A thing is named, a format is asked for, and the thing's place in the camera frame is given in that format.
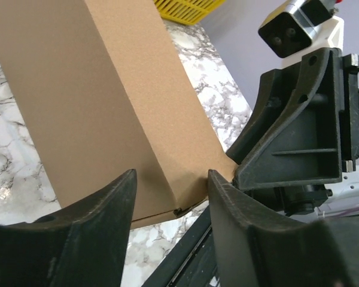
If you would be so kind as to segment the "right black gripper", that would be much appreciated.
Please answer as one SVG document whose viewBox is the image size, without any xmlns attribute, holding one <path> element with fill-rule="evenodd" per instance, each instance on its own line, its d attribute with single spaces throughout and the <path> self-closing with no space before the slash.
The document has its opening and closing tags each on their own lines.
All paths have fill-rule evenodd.
<svg viewBox="0 0 359 287">
<path fill-rule="evenodd" d="M 359 56 L 320 48 L 260 78 L 252 115 L 226 154 L 233 184 L 287 216 L 312 213 L 359 158 Z"/>
</svg>

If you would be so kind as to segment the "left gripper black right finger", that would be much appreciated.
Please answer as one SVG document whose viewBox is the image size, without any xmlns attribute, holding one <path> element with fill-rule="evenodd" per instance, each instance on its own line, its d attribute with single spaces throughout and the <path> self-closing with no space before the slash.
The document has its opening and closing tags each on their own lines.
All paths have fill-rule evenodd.
<svg viewBox="0 0 359 287">
<path fill-rule="evenodd" d="M 306 224 L 208 173 L 222 286 L 359 286 L 359 218 Z"/>
</svg>

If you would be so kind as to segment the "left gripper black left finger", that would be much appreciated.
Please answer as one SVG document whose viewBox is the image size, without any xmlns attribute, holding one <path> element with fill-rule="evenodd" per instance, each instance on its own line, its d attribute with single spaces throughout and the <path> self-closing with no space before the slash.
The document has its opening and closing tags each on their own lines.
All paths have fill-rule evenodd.
<svg viewBox="0 0 359 287">
<path fill-rule="evenodd" d="M 131 169 L 32 223 L 0 225 L 0 286 L 119 286 L 136 188 Z"/>
</svg>

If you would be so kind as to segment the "brown cardboard box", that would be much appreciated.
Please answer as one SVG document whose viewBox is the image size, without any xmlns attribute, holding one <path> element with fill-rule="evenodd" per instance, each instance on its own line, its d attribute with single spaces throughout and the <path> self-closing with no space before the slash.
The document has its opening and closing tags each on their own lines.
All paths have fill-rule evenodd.
<svg viewBox="0 0 359 287">
<path fill-rule="evenodd" d="M 135 169 L 144 227 L 233 178 L 153 1 L 0 1 L 0 65 L 62 207 Z"/>
</svg>

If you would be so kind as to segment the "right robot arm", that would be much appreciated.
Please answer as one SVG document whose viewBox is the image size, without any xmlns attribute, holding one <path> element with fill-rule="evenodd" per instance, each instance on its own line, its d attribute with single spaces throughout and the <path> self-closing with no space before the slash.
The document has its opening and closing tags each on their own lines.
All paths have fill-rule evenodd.
<svg viewBox="0 0 359 287">
<path fill-rule="evenodd" d="M 233 185 L 287 216 L 359 214 L 359 55 L 320 48 L 260 78 L 227 155 Z"/>
</svg>

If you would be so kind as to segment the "yellow plastic basket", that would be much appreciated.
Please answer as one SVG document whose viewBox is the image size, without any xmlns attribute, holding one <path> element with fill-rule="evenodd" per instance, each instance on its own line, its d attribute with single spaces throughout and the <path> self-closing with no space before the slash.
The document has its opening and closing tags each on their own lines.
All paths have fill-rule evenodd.
<svg viewBox="0 0 359 287">
<path fill-rule="evenodd" d="M 211 14 L 225 0 L 156 0 L 154 4 L 165 20 L 195 25 Z"/>
</svg>

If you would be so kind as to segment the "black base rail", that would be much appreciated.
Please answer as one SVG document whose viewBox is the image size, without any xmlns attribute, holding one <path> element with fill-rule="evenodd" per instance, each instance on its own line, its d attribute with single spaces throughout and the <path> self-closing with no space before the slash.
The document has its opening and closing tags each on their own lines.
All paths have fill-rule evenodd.
<svg viewBox="0 0 359 287">
<path fill-rule="evenodd" d="M 208 207 L 142 286 L 220 286 Z"/>
</svg>

